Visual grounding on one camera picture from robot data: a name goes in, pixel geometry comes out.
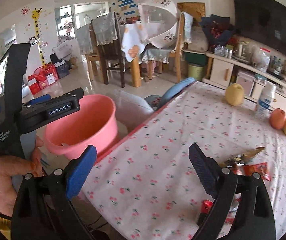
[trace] blue plastic chair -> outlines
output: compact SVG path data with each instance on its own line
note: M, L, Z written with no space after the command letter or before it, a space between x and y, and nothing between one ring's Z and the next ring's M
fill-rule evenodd
M164 106L167 102L169 102L173 97L175 97L179 92L181 92L188 85L195 82L195 78L189 77L181 82L172 86L169 90L165 92L165 94L161 97L158 95L151 95L145 99L145 101L154 109L159 110L162 106Z

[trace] device screen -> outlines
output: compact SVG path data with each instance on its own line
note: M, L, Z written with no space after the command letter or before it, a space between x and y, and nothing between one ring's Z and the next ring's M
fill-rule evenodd
M4 60L0 63L0 97L4 95L4 83L5 83L5 73L7 67L8 55L4 58Z

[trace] black tv screen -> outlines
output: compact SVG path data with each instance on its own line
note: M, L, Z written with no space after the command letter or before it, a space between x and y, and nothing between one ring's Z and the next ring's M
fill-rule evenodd
M286 55L286 7L275 0L234 0L238 35Z

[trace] giraffe wall sticker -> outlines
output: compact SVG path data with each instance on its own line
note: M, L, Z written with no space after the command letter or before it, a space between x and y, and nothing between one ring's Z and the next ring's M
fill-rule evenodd
M35 38L36 38L36 41L37 41L37 45L38 45L38 52L39 52L39 55L41 57L41 62L42 62L42 65L44 66L45 65L45 59L44 59L44 53L42 51L42 43L41 43L41 30L40 30L40 23L39 23L39 17L41 15L41 12L42 12L42 8L40 9L37 9L35 8L34 11L32 11L32 19L34 20L34 27L35 27Z

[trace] giraffe growth chart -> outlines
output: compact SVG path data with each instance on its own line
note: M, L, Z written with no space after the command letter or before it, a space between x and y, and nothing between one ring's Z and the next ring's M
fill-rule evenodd
M41 62L42 65L45 65L45 59L44 59L44 53L42 51L42 43L41 43L41 39L42 39L42 35L41 35L41 24L39 23L39 17L41 15L42 12L42 8L37 9L35 8L34 11L32 11L32 19L34 20L34 27L35 27L35 37L30 38L30 44L31 46L33 46L34 44L37 43L38 46L38 52L39 52L39 56L41 57Z

